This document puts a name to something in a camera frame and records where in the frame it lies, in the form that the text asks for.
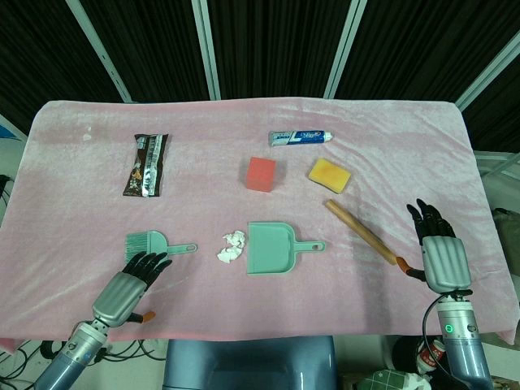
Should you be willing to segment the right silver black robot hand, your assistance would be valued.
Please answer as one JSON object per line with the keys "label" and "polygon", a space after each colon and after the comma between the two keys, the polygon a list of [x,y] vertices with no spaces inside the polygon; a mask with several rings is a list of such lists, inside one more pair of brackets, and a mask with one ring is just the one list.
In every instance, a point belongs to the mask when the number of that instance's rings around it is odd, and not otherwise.
{"label": "right silver black robot hand", "polygon": [[401,257],[396,259],[397,265],[407,276],[426,283],[435,293],[468,290],[471,276],[462,240],[433,205],[421,199],[416,203],[416,206],[408,204],[406,209],[414,222],[423,269],[409,266]]}

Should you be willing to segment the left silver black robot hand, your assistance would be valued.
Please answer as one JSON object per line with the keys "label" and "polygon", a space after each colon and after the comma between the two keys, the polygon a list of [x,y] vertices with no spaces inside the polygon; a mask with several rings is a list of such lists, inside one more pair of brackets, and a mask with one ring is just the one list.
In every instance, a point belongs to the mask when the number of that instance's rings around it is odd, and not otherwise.
{"label": "left silver black robot hand", "polygon": [[102,290],[93,303],[94,321],[106,327],[120,327],[124,323],[145,323],[154,312],[134,312],[141,298],[159,275],[171,265],[167,253],[140,252],[132,257]]}

